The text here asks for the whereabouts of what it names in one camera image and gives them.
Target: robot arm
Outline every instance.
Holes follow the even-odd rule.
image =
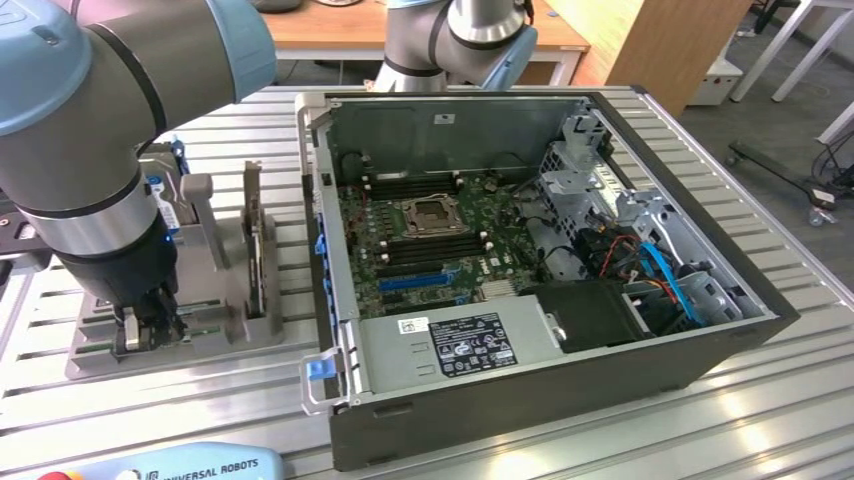
[[[153,331],[180,326],[176,249],[136,146],[273,76],[244,0],[175,1],[87,27],[47,0],[0,2],[0,188],[83,287]]]
[[[390,0],[376,91],[439,91],[444,72],[487,90],[519,79],[536,46],[530,1]]]

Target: white table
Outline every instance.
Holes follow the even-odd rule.
[[[800,0],[800,5],[791,14],[788,21],[783,25],[783,28],[780,28],[779,33],[774,37],[774,40],[771,41],[768,47],[764,49],[764,52],[762,52],[762,56],[747,72],[747,75],[744,75],[744,79],[735,87],[735,90],[730,95],[732,101],[740,102],[742,98],[744,98],[750,87],[752,87],[752,84],[762,75],[762,72],[764,72],[764,69],[771,63],[771,60],[783,48],[786,40],[788,40],[788,37],[791,37],[791,35],[794,34],[798,26],[800,25],[800,22],[803,22],[803,19],[810,13],[810,10],[813,10],[813,7],[842,8],[846,10],[846,12],[843,12],[833,22],[833,25],[825,32],[825,35],[822,35],[822,37],[818,39],[818,41],[815,42],[815,46],[806,54],[806,57],[803,57],[803,60],[800,60],[800,63],[791,72],[791,75],[788,75],[788,78],[786,78],[786,81],[776,89],[776,92],[774,92],[771,98],[776,102],[783,101],[786,95],[788,95],[788,92],[791,91],[791,88],[800,81],[807,70],[815,64],[815,61],[821,57],[822,52],[833,43],[851,18],[854,18],[854,0]]]
[[[572,80],[572,74],[582,58],[583,50],[574,47],[572,50],[535,50],[531,62],[550,62],[555,64],[548,85],[552,87],[567,86]],[[279,60],[377,60],[383,61],[386,54],[383,49],[364,48],[276,48]]]

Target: wooden desk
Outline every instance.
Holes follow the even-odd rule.
[[[554,63],[550,85],[568,85],[590,44],[551,7],[534,0],[539,33],[531,61]],[[386,5],[363,0],[343,8],[311,0],[295,12],[264,15],[280,60],[382,60],[386,45]]]
[[[574,85],[640,85],[671,115],[696,93],[751,0],[547,0],[590,41]]]

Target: floor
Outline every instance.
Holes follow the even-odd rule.
[[[744,19],[742,29],[752,25]],[[743,70],[758,58],[776,34],[768,26],[755,38],[736,38],[727,58]],[[825,59],[782,103],[771,94],[806,54],[809,47],[790,40],[740,103],[727,101],[719,107],[688,108],[680,122],[711,154],[722,160],[727,145],[740,139],[787,166],[809,175],[813,159],[822,147],[814,138],[854,101],[854,72]],[[285,61],[279,65],[280,85],[359,85],[377,72],[376,62],[347,62],[343,73],[337,62]],[[854,163],[854,141],[841,150],[841,159]],[[830,271],[854,290],[854,261],[847,241],[854,241],[854,201],[834,213],[835,225],[815,228],[807,223],[806,196],[759,167],[742,162],[730,169],[756,199],[813,251]]]

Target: aluminum profile table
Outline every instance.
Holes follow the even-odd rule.
[[[59,264],[16,277],[0,302],[0,477],[200,440],[273,448],[288,476],[309,479],[854,476],[851,293],[650,97],[627,88],[600,91],[802,313],[760,348],[686,390],[387,465],[333,471],[327,419],[307,417],[299,405],[297,361],[317,349],[296,145],[304,132],[295,127],[296,93],[269,88],[175,133],[191,170],[213,174],[221,217],[237,214],[243,162],[264,166],[284,343],[71,382],[63,372],[79,286]],[[634,182],[648,181],[620,145],[615,159]]]

